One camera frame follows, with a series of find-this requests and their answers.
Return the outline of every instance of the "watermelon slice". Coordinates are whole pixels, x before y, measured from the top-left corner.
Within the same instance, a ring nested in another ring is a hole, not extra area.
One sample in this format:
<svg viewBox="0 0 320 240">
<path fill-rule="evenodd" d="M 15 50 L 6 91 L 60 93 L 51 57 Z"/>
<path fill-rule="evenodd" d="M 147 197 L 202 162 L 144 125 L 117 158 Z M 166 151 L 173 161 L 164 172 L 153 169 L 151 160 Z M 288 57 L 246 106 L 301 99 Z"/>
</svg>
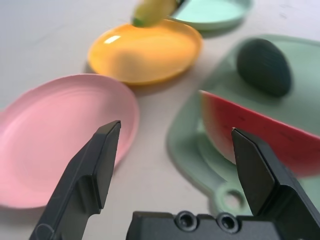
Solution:
<svg viewBox="0 0 320 240">
<path fill-rule="evenodd" d="M 299 177 L 320 174 L 319 136 L 209 92 L 200 93 L 205 130 L 214 147 L 226 159 L 236 162 L 231 131 L 239 128 L 266 141 L 279 160 Z"/>
</svg>

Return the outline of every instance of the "dark green avocado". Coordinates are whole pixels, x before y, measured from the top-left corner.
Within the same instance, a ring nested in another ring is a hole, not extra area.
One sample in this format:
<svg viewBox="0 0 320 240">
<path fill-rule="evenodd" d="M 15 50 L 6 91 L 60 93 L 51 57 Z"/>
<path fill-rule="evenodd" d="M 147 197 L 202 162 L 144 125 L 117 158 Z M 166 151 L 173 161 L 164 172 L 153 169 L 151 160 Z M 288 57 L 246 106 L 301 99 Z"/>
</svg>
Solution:
<svg viewBox="0 0 320 240">
<path fill-rule="evenodd" d="M 274 97 L 283 97 L 292 87 L 284 54 L 268 40 L 248 41 L 238 53 L 236 67 L 245 82 Z"/>
</svg>

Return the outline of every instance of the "pink plate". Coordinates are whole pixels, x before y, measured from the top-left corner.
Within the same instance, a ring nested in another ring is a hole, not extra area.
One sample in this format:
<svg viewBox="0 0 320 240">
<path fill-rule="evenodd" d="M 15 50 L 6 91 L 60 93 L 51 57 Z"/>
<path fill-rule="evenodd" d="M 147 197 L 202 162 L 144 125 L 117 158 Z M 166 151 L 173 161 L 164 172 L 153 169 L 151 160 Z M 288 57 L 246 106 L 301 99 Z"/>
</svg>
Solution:
<svg viewBox="0 0 320 240">
<path fill-rule="evenodd" d="M 137 101 L 125 85 L 80 74 L 22 95 L 0 115 L 0 205 L 45 206 L 71 158 L 114 120 L 121 120 L 117 165 L 139 125 Z"/>
</svg>

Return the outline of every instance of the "yellow plate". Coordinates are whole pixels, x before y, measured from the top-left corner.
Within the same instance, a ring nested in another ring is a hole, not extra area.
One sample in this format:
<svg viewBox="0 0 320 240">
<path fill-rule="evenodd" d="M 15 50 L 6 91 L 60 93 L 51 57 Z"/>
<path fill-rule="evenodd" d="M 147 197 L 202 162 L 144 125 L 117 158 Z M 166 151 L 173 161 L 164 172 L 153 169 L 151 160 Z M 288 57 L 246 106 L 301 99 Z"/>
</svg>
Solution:
<svg viewBox="0 0 320 240">
<path fill-rule="evenodd" d="M 128 85 L 169 80 L 186 71 L 199 56 L 202 37 L 192 27 L 163 20 L 150 28 L 124 24 L 100 36 L 88 53 L 97 74 Z"/>
</svg>

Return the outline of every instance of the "white table surface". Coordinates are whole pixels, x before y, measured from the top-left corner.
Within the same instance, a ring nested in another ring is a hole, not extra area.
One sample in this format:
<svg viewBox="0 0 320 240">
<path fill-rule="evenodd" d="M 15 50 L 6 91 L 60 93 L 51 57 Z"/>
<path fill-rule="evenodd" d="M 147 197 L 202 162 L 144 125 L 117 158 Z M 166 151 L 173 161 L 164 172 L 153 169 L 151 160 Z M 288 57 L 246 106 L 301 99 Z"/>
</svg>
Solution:
<svg viewBox="0 0 320 240">
<path fill-rule="evenodd" d="M 130 20 L 137 0 L 1 0 L 0 109 L 49 80 L 86 72 L 87 50 L 103 32 Z M 117 168 L 106 207 L 83 240 L 125 240 L 132 212 L 208 213 L 208 199 L 184 179 L 166 150 L 178 110 L 241 39 L 282 34 L 320 41 L 319 0 L 256 0 L 238 28 L 204 40 L 192 70 L 174 82 L 135 89 L 141 111 L 131 150 Z M 28 239 L 43 208 L 0 208 L 0 239 Z"/>
</svg>

